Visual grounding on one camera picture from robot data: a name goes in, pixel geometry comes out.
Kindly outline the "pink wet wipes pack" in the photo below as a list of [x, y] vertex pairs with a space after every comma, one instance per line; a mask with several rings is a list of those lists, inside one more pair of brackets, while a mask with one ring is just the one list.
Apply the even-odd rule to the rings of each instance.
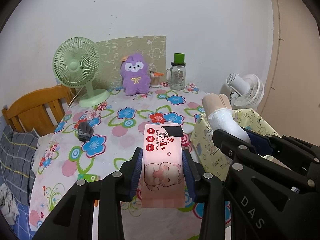
[[182, 136], [178, 124], [145, 126], [140, 188], [142, 207], [185, 207]]

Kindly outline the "white and beige towel roll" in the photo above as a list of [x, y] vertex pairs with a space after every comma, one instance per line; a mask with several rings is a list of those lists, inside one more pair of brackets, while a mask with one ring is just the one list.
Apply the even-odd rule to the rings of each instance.
[[202, 99], [204, 111], [213, 132], [221, 129], [247, 143], [251, 140], [241, 126], [233, 119], [233, 110], [225, 94], [207, 93]]

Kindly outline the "yellow cartoon storage box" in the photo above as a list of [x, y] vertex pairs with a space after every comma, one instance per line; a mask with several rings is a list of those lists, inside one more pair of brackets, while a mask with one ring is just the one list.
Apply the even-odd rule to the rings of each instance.
[[[233, 119], [242, 128], [260, 135], [278, 135], [253, 109], [234, 110]], [[212, 135], [213, 131], [207, 121], [206, 115], [197, 114], [195, 128], [191, 134], [191, 143], [205, 171], [217, 176], [221, 181], [225, 181], [232, 160], [214, 146]]]

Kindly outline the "beige door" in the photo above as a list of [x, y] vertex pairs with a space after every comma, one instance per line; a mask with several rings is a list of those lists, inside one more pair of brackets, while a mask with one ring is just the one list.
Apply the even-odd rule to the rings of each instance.
[[319, 145], [319, 31], [302, 0], [271, 0], [273, 48], [258, 113], [278, 132]]

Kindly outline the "floral tablecloth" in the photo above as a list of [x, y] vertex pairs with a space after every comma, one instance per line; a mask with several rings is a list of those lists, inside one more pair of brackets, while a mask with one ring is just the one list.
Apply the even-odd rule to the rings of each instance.
[[[90, 108], [75, 103], [54, 133], [39, 139], [33, 164], [36, 179], [29, 206], [31, 230], [40, 227], [78, 178], [104, 178], [129, 160], [135, 148], [143, 145], [143, 132], [148, 124], [181, 125], [182, 147], [199, 161], [190, 137], [196, 115], [204, 113], [204, 95], [194, 84], [180, 91], [163, 85], [134, 96], [126, 96], [117, 88], [108, 100]], [[85, 121], [94, 132], [90, 141], [81, 142], [77, 128]]]

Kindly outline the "white standing fan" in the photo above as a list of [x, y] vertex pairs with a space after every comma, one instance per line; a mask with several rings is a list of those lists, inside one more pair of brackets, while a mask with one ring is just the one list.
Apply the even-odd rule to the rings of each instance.
[[230, 74], [220, 89], [232, 109], [257, 109], [264, 96], [264, 83], [254, 74]]

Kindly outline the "grey rolled sock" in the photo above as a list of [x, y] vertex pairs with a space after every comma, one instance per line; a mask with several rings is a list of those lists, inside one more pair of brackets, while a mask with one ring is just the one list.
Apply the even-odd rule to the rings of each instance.
[[94, 129], [89, 125], [88, 122], [85, 121], [79, 124], [77, 132], [77, 138], [81, 142], [88, 142], [93, 135]]

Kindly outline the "glass mason jar mug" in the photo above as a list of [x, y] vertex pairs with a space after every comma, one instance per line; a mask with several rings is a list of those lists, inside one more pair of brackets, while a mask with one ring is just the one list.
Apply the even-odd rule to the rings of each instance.
[[166, 79], [172, 90], [184, 90], [186, 68], [185, 63], [171, 63], [171, 68], [166, 71]]

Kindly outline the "toothpick jar orange lid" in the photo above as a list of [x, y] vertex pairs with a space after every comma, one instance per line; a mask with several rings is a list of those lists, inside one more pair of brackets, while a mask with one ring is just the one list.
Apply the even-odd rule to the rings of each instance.
[[161, 78], [164, 76], [164, 73], [160, 72], [150, 72], [150, 78], [151, 78], [151, 87], [152, 88], [158, 88], [161, 85]]

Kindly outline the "green cup on jar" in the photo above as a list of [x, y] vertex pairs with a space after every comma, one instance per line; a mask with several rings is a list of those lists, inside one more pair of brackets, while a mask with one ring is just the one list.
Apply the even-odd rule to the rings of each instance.
[[174, 54], [174, 64], [184, 64], [185, 55], [183, 53], [175, 53]]

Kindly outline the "purple plush toy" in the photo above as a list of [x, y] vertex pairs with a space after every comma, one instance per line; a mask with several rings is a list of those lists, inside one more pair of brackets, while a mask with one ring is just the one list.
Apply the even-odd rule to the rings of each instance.
[[126, 96], [149, 92], [151, 78], [143, 55], [136, 53], [121, 63], [120, 74]]

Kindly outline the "wooden chair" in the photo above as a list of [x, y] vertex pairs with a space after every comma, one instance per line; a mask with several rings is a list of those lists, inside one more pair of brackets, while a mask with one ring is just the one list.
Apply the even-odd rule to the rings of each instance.
[[17, 99], [10, 107], [3, 107], [2, 115], [16, 132], [30, 132], [34, 129], [40, 136], [47, 135], [53, 133], [57, 126], [46, 108], [50, 109], [53, 118], [59, 123], [65, 115], [62, 104], [71, 102], [74, 91], [63, 85], [35, 90]]

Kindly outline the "grey plaid pillow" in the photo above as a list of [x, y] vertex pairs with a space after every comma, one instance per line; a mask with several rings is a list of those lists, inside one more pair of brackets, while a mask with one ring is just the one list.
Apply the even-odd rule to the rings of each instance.
[[1, 136], [1, 178], [23, 205], [30, 205], [35, 181], [32, 171], [38, 137], [33, 133], [18, 133], [11, 126]]

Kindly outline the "green desk fan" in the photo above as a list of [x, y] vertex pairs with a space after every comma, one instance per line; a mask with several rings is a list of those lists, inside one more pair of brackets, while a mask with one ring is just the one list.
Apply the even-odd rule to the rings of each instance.
[[102, 67], [98, 46], [84, 37], [73, 37], [57, 48], [53, 57], [53, 72], [60, 83], [69, 88], [85, 88], [80, 107], [93, 107], [110, 97], [103, 88], [94, 89], [92, 81]]

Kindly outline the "white crumpled cloth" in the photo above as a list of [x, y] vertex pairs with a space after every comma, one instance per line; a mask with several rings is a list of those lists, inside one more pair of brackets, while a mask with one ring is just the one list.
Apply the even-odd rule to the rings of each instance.
[[19, 210], [11, 191], [4, 183], [0, 186], [0, 207], [2, 215], [9, 225], [15, 225]]

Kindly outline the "green cartoon wall board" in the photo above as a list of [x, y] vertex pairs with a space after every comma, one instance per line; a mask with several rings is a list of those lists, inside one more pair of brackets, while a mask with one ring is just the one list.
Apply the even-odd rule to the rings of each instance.
[[129, 55], [143, 55], [152, 72], [166, 70], [167, 37], [160, 35], [132, 36], [97, 42], [102, 69], [92, 82], [93, 88], [112, 89], [122, 85], [121, 60]]

